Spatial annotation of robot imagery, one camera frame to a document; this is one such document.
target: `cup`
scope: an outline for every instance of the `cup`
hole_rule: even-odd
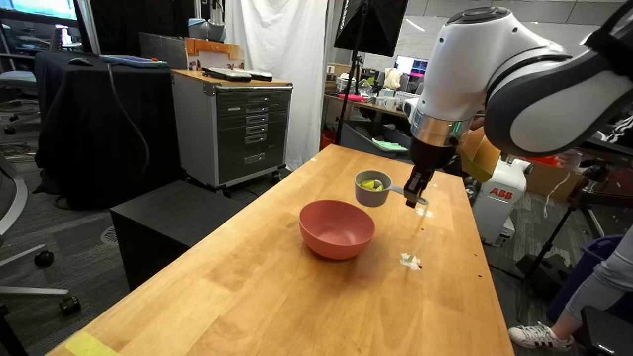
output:
[[[378,171],[364,171],[356,176],[356,200],[362,206],[382,206],[388,196],[390,196],[390,188],[392,188],[392,180]]]

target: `person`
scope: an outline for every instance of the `person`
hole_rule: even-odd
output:
[[[633,291],[633,226],[623,236],[615,252],[596,265],[594,273],[570,297],[566,309],[552,327],[513,327],[511,341],[524,349],[570,351],[574,333],[582,327],[584,307],[609,309],[625,293]]]

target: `gray carpet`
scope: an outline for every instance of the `gray carpet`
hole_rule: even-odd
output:
[[[34,165],[36,133],[2,137],[2,151],[10,155],[12,165],[26,176],[34,190],[40,184],[40,173]],[[226,218],[240,212],[265,192],[271,184],[255,180],[234,190],[226,202]],[[0,210],[8,204],[10,184],[0,180]],[[499,244],[495,252],[513,260],[524,254],[536,254],[554,230],[564,206],[552,206],[548,218],[542,216],[544,200],[526,196],[515,210],[516,234]],[[609,234],[621,234],[631,224],[631,210],[600,210],[602,222]],[[556,254],[570,264],[580,260],[580,248],[592,240],[582,214],[574,214],[562,236],[556,240]],[[56,254],[50,269],[34,267],[32,260],[16,262],[0,271],[0,285],[64,287],[81,301],[81,313],[62,317],[56,299],[6,299],[10,307],[8,321],[16,329],[30,354],[46,354],[71,333],[101,315],[127,293],[127,279],[111,226],[109,212],[71,212],[56,208],[56,196],[32,194],[26,214],[0,248],[0,260],[26,248],[46,244]],[[546,301],[534,291],[505,273],[493,269],[499,301],[509,325],[546,321]]]

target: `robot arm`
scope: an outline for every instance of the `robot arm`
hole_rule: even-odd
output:
[[[404,188],[408,206],[453,159],[461,133],[481,109],[497,149],[515,157],[546,157],[580,145],[631,103],[633,76],[617,58],[633,48],[633,24],[606,36],[613,24],[590,38],[592,52],[570,58],[509,10],[475,8],[453,16],[439,32],[425,91],[410,117],[416,169]]]

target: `red bowl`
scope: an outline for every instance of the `red bowl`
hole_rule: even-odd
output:
[[[352,260],[374,238],[374,220],[356,206],[319,200],[299,214],[303,244],[327,260]]]

